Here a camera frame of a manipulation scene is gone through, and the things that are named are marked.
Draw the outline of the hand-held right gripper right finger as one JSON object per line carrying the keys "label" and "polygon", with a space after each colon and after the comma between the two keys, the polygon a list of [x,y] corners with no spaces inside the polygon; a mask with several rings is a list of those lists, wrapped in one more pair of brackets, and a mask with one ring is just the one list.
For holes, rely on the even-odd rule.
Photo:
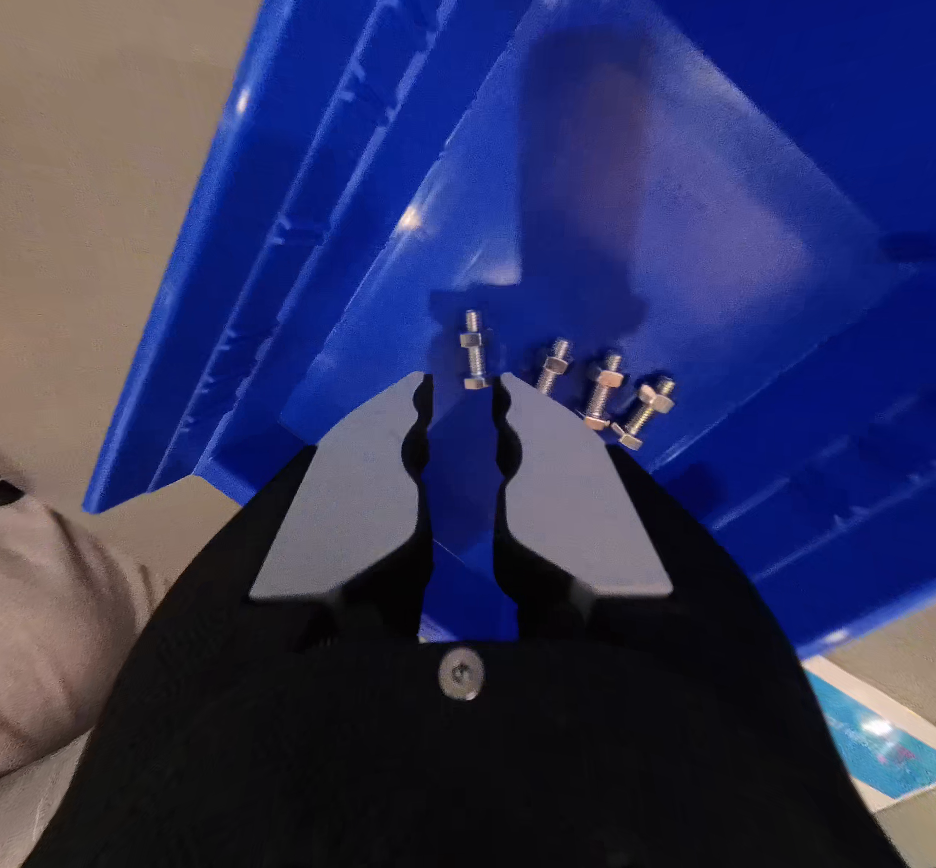
{"label": "hand-held right gripper right finger", "polygon": [[493,570],[521,639],[576,637],[597,609],[672,595],[602,439],[512,374],[494,387],[493,421],[502,475]]}

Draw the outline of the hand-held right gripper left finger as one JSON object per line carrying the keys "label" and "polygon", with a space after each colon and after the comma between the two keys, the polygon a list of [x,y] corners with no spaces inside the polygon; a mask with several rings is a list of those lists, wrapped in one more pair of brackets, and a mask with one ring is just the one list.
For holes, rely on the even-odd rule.
{"label": "hand-held right gripper left finger", "polygon": [[256,603],[306,603],[335,628],[415,640],[433,570],[423,472],[431,375],[413,372],[319,441],[254,579]]}

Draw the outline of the steel hex bolt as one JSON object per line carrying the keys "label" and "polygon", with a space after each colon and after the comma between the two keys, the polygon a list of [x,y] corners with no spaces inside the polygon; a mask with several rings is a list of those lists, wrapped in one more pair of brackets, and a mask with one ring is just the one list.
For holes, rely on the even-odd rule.
{"label": "steel hex bolt", "polygon": [[638,390],[641,384],[647,381],[655,382],[660,377],[668,377],[673,380],[673,378],[667,374],[658,374],[642,380],[624,419],[621,421],[614,421],[610,424],[610,428],[614,432],[618,444],[630,452],[636,452],[641,449],[643,445],[642,433],[648,423],[656,417],[666,415],[651,412],[649,408],[644,406],[638,399]]}
{"label": "steel hex bolt", "polygon": [[551,396],[554,393],[554,390],[558,382],[568,373],[568,371],[559,377],[556,377],[555,380],[540,380],[540,374],[542,371],[543,363],[548,356],[557,356],[560,358],[567,359],[569,361],[568,371],[573,363],[572,358],[572,342],[567,338],[556,338],[549,345],[545,346],[537,357],[539,366],[537,369],[537,376],[535,379],[534,387],[535,389],[544,396]]}
{"label": "steel hex bolt", "polygon": [[[593,363],[596,363],[603,368],[610,368],[611,370],[621,371],[626,375],[626,372],[624,371],[624,356],[617,351],[608,351],[602,359]],[[610,424],[610,419],[607,415],[608,404],[613,398],[614,394],[620,388],[616,390],[609,390],[596,386],[589,378],[588,380],[591,383],[591,387],[586,406],[584,407],[584,412],[582,413],[582,420],[585,426],[590,430],[594,432],[602,432],[603,430],[608,429]]]}
{"label": "steel hex bolt", "polygon": [[[464,329],[462,332],[485,332],[481,314],[478,310],[469,309],[464,314]],[[463,378],[463,387],[466,391],[477,392],[490,386],[488,374],[486,345],[481,348],[464,349],[467,357],[469,373]]]}

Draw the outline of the blue plastic bin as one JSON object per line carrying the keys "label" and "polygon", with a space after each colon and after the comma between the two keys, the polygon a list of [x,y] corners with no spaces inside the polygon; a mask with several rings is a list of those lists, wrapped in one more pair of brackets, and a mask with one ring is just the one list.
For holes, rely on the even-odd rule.
{"label": "blue plastic bin", "polygon": [[934,601],[934,0],[263,0],[83,500],[245,504],[412,371],[427,614],[507,632],[493,373],[669,373],[640,464],[804,657]]}

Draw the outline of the laminated exercise sheet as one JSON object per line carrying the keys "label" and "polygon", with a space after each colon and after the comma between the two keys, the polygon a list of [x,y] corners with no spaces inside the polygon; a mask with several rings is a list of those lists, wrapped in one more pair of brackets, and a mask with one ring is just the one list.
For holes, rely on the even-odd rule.
{"label": "laminated exercise sheet", "polygon": [[872,814],[934,789],[933,724],[824,657],[806,660],[803,670]]}

